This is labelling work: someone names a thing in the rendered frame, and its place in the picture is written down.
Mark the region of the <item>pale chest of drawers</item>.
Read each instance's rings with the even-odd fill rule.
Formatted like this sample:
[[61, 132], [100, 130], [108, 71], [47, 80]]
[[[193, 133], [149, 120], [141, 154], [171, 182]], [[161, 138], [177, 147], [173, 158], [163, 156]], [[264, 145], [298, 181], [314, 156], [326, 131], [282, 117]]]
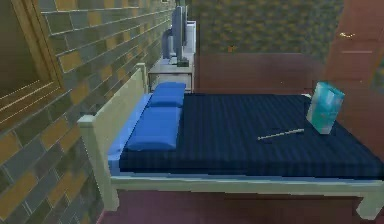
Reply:
[[196, 22], [188, 21], [186, 28], [187, 44], [183, 55], [189, 60], [188, 67], [178, 67], [167, 59], [159, 59], [148, 71], [149, 91], [163, 82], [183, 82], [186, 92], [194, 91], [195, 53], [196, 53]]

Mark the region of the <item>blue pillow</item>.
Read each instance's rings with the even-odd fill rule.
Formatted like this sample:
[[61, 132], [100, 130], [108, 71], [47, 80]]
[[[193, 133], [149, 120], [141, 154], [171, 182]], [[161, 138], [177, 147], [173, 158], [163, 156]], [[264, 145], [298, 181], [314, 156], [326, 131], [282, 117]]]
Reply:
[[186, 84], [163, 82], [156, 86], [147, 104], [148, 107], [182, 107]]
[[181, 112], [178, 107], [146, 108], [125, 148], [130, 151], [175, 150]]

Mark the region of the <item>thin pale stick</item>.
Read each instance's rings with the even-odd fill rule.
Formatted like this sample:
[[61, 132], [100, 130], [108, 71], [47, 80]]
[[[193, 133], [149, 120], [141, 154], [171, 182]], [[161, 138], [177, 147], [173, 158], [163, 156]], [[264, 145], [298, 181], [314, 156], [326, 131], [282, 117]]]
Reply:
[[261, 140], [265, 140], [265, 139], [270, 139], [270, 138], [275, 138], [275, 137], [280, 137], [280, 136], [290, 135], [290, 134], [303, 133], [303, 132], [304, 132], [304, 129], [294, 129], [294, 130], [289, 130], [289, 131], [271, 134], [271, 135], [267, 135], [267, 136], [260, 136], [260, 137], [257, 137], [257, 140], [261, 141]]

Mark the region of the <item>light blue box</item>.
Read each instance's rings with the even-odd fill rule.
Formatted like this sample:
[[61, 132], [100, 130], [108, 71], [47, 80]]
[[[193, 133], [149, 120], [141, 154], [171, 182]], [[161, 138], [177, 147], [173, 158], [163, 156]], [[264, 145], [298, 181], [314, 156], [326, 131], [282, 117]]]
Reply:
[[306, 119], [319, 134], [329, 134], [341, 109], [345, 94], [327, 82], [318, 82]]

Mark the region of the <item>reddish brown room door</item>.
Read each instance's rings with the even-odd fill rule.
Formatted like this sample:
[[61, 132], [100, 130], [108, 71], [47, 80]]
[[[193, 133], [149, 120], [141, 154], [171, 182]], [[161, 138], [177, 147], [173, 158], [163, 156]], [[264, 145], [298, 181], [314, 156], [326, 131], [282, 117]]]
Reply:
[[[339, 33], [354, 33], [352, 38]], [[369, 84], [384, 44], [384, 0], [344, 0], [344, 9], [327, 58], [330, 82]]]

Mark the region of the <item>dark brown low cupboard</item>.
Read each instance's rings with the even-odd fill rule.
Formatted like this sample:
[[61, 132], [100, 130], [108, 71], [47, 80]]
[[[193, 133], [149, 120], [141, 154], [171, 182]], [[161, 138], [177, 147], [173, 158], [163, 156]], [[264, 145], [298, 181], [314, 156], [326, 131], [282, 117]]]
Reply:
[[201, 54], [196, 68], [199, 93], [312, 93], [323, 73], [321, 62], [301, 53]]

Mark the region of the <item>gold framed wall picture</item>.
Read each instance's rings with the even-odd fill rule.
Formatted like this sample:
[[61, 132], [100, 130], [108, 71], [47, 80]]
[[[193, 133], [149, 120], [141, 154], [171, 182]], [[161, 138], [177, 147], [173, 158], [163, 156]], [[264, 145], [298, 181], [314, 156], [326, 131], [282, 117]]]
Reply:
[[38, 0], [0, 0], [0, 132], [64, 92]]

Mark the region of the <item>grey flat television set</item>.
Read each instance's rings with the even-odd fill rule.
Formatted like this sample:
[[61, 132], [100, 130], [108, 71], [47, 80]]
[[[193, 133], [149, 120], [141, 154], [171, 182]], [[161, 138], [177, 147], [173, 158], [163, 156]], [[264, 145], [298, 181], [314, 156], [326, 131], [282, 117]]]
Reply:
[[186, 16], [185, 7], [176, 6], [172, 12], [172, 25], [162, 35], [162, 56], [171, 59], [171, 51], [176, 53], [175, 64], [178, 67], [188, 67], [189, 60], [183, 55], [186, 42]]

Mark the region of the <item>pale wooden bed, blue cover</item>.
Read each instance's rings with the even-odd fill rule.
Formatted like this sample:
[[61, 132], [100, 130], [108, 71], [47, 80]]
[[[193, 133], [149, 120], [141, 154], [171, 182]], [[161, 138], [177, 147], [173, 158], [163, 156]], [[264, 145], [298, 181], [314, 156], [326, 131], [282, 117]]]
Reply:
[[[121, 190], [358, 197], [373, 220], [384, 209], [384, 161], [338, 122], [319, 134], [306, 119], [314, 95], [184, 92], [175, 150], [130, 151], [125, 144], [153, 92], [140, 64], [82, 134], [105, 209]], [[303, 133], [258, 141], [294, 129]]]

